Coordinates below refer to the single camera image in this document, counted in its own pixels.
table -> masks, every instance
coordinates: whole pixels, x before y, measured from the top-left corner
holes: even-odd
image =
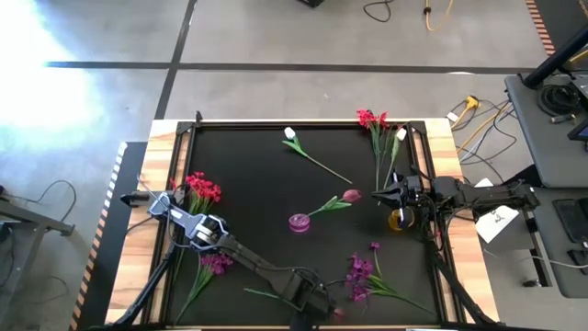
[[[553,76],[544,84],[565,85],[570,81],[568,76]],[[546,188],[588,188],[588,177],[584,175],[588,157],[583,143],[568,139],[574,126],[551,124],[537,105],[538,92],[524,86],[521,77],[508,76],[504,82],[534,161],[510,180],[523,178],[528,184]]]
[[[573,264],[567,252],[571,249],[582,250],[583,247],[570,240],[551,202],[560,199],[586,198],[588,197],[588,189],[536,188],[535,194],[541,205],[533,211],[533,214],[537,229],[543,239],[547,258]],[[551,265],[551,269],[563,296],[566,298],[588,298],[588,276],[583,275],[578,269],[558,265]]]
[[[406,121],[407,119],[395,119],[395,121]],[[435,173],[437,176],[452,176],[461,177],[461,169],[455,151],[455,144],[453,136],[451,134],[450,126],[445,119],[426,119],[426,130],[428,136],[428,142],[433,156],[433,164],[435,167]],[[98,226],[98,233],[104,240],[107,236],[107,229],[105,227],[105,220],[110,219],[114,214],[120,215],[119,205],[120,203],[110,198],[117,197],[117,190],[128,189],[125,188],[126,183],[119,183],[124,177],[124,173],[127,171],[126,163],[138,163],[144,159],[141,169],[141,179],[144,183],[153,190],[165,189],[165,181],[170,171],[170,159],[172,158],[172,150],[175,143],[175,130],[177,127],[178,120],[156,120],[153,122],[152,130],[148,143],[143,143],[144,157],[137,155],[141,154],[134,151],[135,144],[126,143],[125,149],[127,152],[123,152],[117,158],[118,166],[115,165],[115,172],[113,178],[115,183],[111,183],[110,190],[107,194],[107,200],[105,200],[105,210],[102,212],[100,224]],[[186,158],[188,142],[182,140],[180,146],[180,153],[178,158],[184,160]],[[135,153],[134,161],[129,153]],[[424,159],[422,150],[417,149],[419,159]],[[180,181],[183,176],[183,169],[178,168],[175,171],[176,181]],[[137,182],[135,180],[134,187],[131,187],[126,192],[136,189]],[[145,218],[146,210],[135,209],[129,212],[126,217],[130,220],[128,224],[124,222],[125,226],[132,226],[133,224],[140,222]],[[116,321],[119,317],[124,314],[129,305],[132,304],[136,296],[141,291],[143,285],[149,277],[149,272],[153,257],[153,247],[155,245],[154,237],[157,232],[157,223],[146,223],[144,226],[137,228],[134,234],[126,237],[124,231],[122,234],[122,240],[124,245],[119,250],[119,262],[114,268],[111,266],[114,262],[107,264],[99,264],[98,261],[102,258],[103,249],[115,249],[113,246],[100,248],[100,240],[95,242],[90,252],[90,260],[88,266],[86,266],[86,273],[82,282],[82,289],[78,296],[78,301],[73,312],[73,320],[70,324],[70,329],[76,330],[80,325],[88,326],[92,324],[99,324],[104,322]],[[449,229],[449,238],[451,241],[451,247],[453,257],[455,260],[456,270],[458,277],[465,289],[469,292],[474,301],[482,308],[482,310],[490,317],[498,320],[498,314],[494,303],[492,288],[488,280],[488,274],[486,272],[483,255],[480,248],[480,242],[475,230],[474,223],[456,218],[452,221]],[[102,268],[103,272],[106,272],[108,277],[100,277],[101,280],[109,279],[106,283],[111,283],[110,291],[111,295],[106,295],[104,292],[106,289],[100,288],[99,290],[92,290],[92,279],[95,279],[93,275],[98,272],[98,269]],[[143,317],[144,321],[156,321],[159,317],[161,297],[163,291],[163,280],[158,285],[158,289],[154,294],[154,304],[149,314]],[[447,313],[450,320],[455,320],[455,312],[451,310],[453,307],[452,293],[446,282],[443,281],[442,286]],[[92,295],[97,295],[97,292],[102,292],[102,295],[106,297],[101,300],[90,300]],[[100,306],[96,302],[107,302],[107,312],[105,314],[98,314],[96,316],[96,308]]]

black table surface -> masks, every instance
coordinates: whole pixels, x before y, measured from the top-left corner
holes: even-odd
[[[303,149],[354,182],[348,185],[281,143],[284,128],[272,130],[205,129],[197,136],[190,171],[203,171],[222,187],[222,201],[211,213],[224,218],[237,239],[279,267],[316,268],[325,282],[343,279],[357,252],[373,261],[371,242],[380,242],[379,263],[385,281],[398,293],[436,311],[435,287],[417,233],[393,232],[390,209],[369,197],[375,188],[375,162],[370,138],[359,126],[295,128]],[[398,171],[410,174],[407,143],[397,158]],[[387,163],[382,167],[386,173]],[[288,217],[308,213],[332,196],[357,188],[364,197],[352,207],[311,217],[311,229],[294,234]],[[173,287],[170,319],[173,322],[194,281],[197,256],[189,252]],[[292,310],[274,299],[243,288],[270,291],[266,282],[240,265],[215,277],[188,308],[180,325],[288,325]],[[431,325],[438,321],[406,302],[371,296],[351,302],[344,284],[331,288],[338,306],[345,309],[341,325]]]
[[[543,185],[546,188],[588,188],[585,175],[588,154],[582,142],[568,139],[574,125],[571,122],[551,124],[550,116],[537,105],[538,90],[524,86],[519,76],[508,76],[504,82]],[[567,76],[553,76],[544,84],[569,82]]]
[[[543,245],[551,260],[573,265],[567,252],[571,249],[582,249],[581,244],[574,244],[561,223],[553,200],[588,198],[588,189],[547,189],[535,188],[535,194],[541,202],[533,214],[541,234]],[[578,269],[551,264],[553,274],[561,294],[567,298],[588,298],[588,276]]]

concrete floor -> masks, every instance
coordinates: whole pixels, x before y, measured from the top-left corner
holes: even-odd
[[[199,0],[184,63],[318,63],[397,66],[533,67],[546,55],[524,0],[456,0],[441,30],[426,33],[423,5],[391,4],[387,24],[369,19],[363,0],[326,0],[310,10],[294,0]],[[167,70],[46,68],[45,61],[170,62],[187,0],[5,0],[0,36],[5,50],[0,111],[0,183],[12,194],[36,198],[52,181],[67,179],[78,201],[67,219],[72,237],[48,234],[10,326],[63,330],[96,230],[120,142],[145,141]],[[447,1],[437,1],[434,22]],[[372,8],[383,12],[383,8]],[[167,119],[345,118],[357,108],[389,117],[442,117],[466,95],[499,103],[503,74],[326,73],[179,70]],[[489,116],[456,134],[461,143]],[[501,128],[519,142],[492,160],[504,178],[531,163],[520,127]],[[481,147],[490,155],[509,143],[497,132]],[[472,181],[497,176],[484,165],[463,167]],[[59,218],[70,194],[56,188],[43,205],[27,207]],[[509,325],[584,329],[586,301],[563,299],[557,288],[523,289],[525,266],[487,260],[499,313]]]

red tulip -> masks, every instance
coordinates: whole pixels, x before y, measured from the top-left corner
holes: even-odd
[[[348,189],[343,193],[343,201],[348,203],[354,203],[361,199],[361,192],[358,189]]]

white tulip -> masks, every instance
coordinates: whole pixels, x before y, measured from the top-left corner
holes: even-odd
[[[406,137],[406,130],[405,129],[398,130],[398,132],[396,132],[396,137],[402,142],[404,140],[404,138]]]
[[[294,140],[294,138],[296,138],[296,132],[294,132],[294,130],[292,130],[290,127],[284,129],[284,133],[286,134],[286,138],[288,138],[288,140]]]

